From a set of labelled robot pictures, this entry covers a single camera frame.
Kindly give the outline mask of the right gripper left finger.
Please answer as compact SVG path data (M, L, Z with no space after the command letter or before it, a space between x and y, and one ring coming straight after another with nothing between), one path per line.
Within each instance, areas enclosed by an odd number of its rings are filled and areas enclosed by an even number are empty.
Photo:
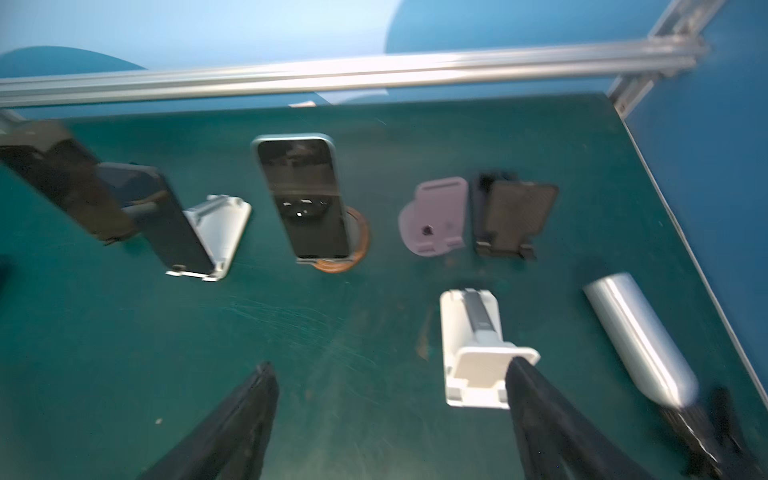
M279 386L263 362L142 479L258 479L277 414Z

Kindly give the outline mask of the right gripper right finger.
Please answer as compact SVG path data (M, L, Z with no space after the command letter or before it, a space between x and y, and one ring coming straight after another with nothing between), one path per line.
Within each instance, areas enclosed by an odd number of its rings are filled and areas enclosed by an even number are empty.
M527 479L650 479L526 359L505 378L516 445Z

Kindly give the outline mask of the white phone stand front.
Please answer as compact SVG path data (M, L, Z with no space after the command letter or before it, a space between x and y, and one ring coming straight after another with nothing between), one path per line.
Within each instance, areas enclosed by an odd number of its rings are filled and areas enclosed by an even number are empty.
M440 322L446 403L507 410L510 362L522 358L535 365L540 353L504 340L498 301L488 290L443 292Z

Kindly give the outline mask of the white phone stand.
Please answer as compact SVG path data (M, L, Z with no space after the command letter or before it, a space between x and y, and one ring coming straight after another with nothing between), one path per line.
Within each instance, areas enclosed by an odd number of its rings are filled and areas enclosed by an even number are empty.
M183 214L208 253L213 270L203 273L186 266L173 266L166 274L199 278L204 282L222 280L229 272L251 211L248 202L229 195L208 195L204 202L185 209Z
M498 301L488 290L443 292L440 322L446 403L507 410L510 362L522 358L535 365L540 353L504 340Z

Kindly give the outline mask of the small black phone stand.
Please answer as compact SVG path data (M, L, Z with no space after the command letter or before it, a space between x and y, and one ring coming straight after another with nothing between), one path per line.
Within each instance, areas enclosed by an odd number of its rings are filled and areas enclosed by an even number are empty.
M558 194L555 184L523 181L513 172L480 173L471 182L475 253L534 260L533 238L545 228Z

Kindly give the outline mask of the purple round phone stand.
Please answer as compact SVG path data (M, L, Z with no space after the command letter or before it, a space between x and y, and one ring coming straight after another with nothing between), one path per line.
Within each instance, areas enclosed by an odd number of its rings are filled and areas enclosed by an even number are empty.
M414 198L399 213L398 227L406 248L421 257L464 248L468 183L461 177L419 184Z

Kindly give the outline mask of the white phone stand rear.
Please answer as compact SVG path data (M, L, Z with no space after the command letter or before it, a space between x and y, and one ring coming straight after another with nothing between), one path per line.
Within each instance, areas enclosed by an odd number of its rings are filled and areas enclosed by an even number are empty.
M229 272L251 211L248 202L229 195L208 195L204 202L185 209L183 214L208 253L213 270L203 273L186 266L173 266L166 274L199 278L204 282L222 280Z

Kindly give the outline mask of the round wooden phone stand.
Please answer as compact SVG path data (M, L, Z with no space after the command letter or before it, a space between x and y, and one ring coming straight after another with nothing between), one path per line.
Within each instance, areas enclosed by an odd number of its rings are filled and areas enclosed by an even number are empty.
M310 265L324 273L339 274L349 271L365 258L371 244L369 223L358 210L350 206L346 206L345 209L350 255L341 259L297 258L297 264Z

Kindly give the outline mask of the black phone on rear stand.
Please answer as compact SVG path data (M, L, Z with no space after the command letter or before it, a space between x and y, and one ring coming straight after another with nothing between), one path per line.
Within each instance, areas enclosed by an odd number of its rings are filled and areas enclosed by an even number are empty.
M168 270L203 275L214 271L211 254L158 169L101 163L97 173Z

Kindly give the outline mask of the phone on wooden stand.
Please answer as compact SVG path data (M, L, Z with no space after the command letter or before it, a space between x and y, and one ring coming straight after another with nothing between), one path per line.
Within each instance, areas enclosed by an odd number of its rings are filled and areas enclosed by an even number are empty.
M251 148L296 258L349 257L352 248L331 138L320 133L261 135Z

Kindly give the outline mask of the silver screwdriver tool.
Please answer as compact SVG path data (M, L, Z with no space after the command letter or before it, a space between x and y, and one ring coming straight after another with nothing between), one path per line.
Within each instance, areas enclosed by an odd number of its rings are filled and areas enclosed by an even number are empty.
M688 452L684 473L710 479L765 479L748 447L728 389L701 402L698 379L634 278L624 272L583 291L637 389L657 405Z

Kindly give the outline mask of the aluminium frame rail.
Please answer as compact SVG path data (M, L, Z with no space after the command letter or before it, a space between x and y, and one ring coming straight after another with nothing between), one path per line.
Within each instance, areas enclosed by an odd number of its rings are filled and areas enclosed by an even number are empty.
M611 77L629 113L661 78L693 70L720 1L673 1L644 39L397 54L179 71L27 77L1 82L4 110L224 97Z

